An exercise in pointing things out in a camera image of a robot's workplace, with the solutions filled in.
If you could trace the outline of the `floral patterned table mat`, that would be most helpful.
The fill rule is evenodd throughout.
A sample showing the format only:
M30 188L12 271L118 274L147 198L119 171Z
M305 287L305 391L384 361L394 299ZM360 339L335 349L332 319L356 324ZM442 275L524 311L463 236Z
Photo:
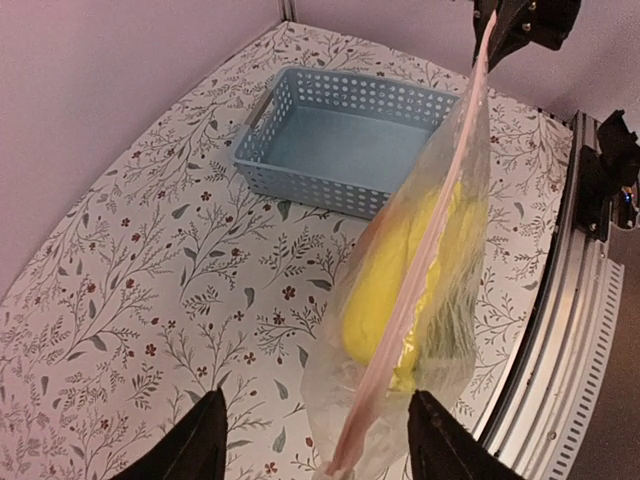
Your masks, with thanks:
M457 93L463 74L286 23L171 107L74 204L1 304L1 475L108 479L208 390L231 479L319 464L300 379L363 223L254 195L234 135L283 67Z

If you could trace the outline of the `clear zip top bag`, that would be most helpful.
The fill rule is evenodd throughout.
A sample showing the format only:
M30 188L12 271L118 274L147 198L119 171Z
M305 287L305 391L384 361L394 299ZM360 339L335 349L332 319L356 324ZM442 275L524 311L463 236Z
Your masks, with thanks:
M455 405L476 362L490 190L487 40L468 87L336 285L301 384L318 479L373 479L408 449L417 390Z

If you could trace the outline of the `right aluminium corner post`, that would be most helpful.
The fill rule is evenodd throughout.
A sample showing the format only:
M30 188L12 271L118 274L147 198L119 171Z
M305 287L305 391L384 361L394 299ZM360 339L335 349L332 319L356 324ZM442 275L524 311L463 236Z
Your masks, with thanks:
M296 1L295 0L278 0L280 19L282 22L296 22Z

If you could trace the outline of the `aluminium front rail frame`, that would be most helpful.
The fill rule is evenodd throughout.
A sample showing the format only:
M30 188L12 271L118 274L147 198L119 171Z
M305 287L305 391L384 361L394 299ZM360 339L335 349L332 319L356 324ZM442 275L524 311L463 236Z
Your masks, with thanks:
M638 272L622 249L638 245L639 225L612 225L606 242L575 226L572 147L532 313L474 429L486 451L526 479L568 477L604 383L624 277Z

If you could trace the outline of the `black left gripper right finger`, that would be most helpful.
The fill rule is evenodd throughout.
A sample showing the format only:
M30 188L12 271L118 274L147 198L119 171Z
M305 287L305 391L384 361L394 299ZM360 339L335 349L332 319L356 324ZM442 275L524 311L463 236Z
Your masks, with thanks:
M413 480L520 480L428 391L417 390L407 424Z

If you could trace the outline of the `blue perforated plastic basket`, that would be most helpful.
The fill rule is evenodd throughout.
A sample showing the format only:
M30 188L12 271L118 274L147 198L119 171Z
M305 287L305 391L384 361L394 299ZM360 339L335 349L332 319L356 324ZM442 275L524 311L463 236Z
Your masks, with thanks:
M384 77L285 67L240 127L231 160L257 194L370 220L457 100Z

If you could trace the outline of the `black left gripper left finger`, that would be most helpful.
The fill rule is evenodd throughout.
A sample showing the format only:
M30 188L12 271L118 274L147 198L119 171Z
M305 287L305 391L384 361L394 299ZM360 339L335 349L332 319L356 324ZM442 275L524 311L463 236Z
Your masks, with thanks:
M145 455L113 480L223 480L228 419L223 391L207 392Z

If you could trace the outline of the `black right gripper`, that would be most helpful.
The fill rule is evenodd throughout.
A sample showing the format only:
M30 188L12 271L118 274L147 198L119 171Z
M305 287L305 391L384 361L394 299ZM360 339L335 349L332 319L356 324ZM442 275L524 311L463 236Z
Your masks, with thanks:
M472 63L479 58L486 31L489 71L531 42L559 50L574 27L581 4L581 0L475 0ZM496 25L490 25L494 13Z

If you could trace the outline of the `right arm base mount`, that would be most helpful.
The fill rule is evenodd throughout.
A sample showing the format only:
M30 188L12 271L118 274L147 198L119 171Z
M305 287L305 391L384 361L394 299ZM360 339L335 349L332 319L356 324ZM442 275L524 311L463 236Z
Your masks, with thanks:
M574 117L574 224L600 242L608 240L612 225L639 225L639 135L629 129L624 114L617 109L602 122L584 112Z

